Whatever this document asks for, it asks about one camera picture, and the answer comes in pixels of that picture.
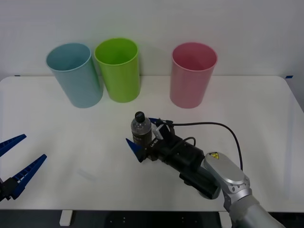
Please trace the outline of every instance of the bottle label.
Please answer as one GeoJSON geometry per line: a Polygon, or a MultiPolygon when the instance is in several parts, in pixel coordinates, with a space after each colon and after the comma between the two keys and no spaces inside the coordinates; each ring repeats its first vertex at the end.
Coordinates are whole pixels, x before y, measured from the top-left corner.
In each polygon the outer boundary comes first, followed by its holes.
{"type": "Polygon", "coordinates": [[[152,141],[152,131],[150,130],[146,134],[133,134],[133,142],[137,145],[145,147],[152,141]]]}

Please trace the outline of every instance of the table leg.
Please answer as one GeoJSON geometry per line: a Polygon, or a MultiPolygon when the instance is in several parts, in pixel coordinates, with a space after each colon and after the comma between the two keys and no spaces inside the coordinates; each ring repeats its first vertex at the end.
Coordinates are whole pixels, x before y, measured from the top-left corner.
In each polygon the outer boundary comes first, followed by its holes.
{"type": "Polygon", "coordinates": [[[63,210],[61,213],[59,224],[62,227],[69,227],[71,225],[72,214],[73,214],[72,210],[63,210]]]}
{"type": "Polygon", "coordinates": [[[222,228],[231,228],[231,219],[229,216],[229,213],[224,211],[224,212],[219,212],[219,218],[220,222],[222,224],[222,228]]]}

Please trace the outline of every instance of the bottle cap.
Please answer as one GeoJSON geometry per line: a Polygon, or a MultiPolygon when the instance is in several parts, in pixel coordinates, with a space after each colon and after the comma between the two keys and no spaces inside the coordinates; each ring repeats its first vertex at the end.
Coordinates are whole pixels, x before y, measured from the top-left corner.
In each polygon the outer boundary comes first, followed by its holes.
{"type": "Polygon", "coordinates": [[[136,120],[136,122],[142,123],[142,122],[144,122],[145,119],[146,119],[146,117],[144,116],[143,112],[137,112],[137,113],[135,113],[135,120],[136,120]]]}

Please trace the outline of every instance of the black floor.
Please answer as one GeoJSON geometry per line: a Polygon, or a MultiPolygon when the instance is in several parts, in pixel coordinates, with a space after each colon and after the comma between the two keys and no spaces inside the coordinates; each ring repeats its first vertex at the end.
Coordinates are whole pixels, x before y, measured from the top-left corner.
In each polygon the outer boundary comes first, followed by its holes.
{"type": "MultiPolygon", "coordinates": [[[[304,213],[271,213],[303,228],[304,213]]],[[[0,228],[60,228],[59,210],[0,210],[0,228]]],[[[220,228],[217,212],[74,211],[71,228],[220,228]]]]}

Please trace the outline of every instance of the warning sticker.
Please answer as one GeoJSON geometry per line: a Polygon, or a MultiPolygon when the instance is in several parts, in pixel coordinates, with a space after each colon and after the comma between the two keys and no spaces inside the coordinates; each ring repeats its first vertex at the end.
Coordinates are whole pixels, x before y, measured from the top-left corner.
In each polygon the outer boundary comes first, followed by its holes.
{"type": "Polygon", "coordinates": [[[217,152],[211,153],[210,155],[216,159],[219,159],[219,156],[218,156],[219,153],[217,153],[217,152]]]}

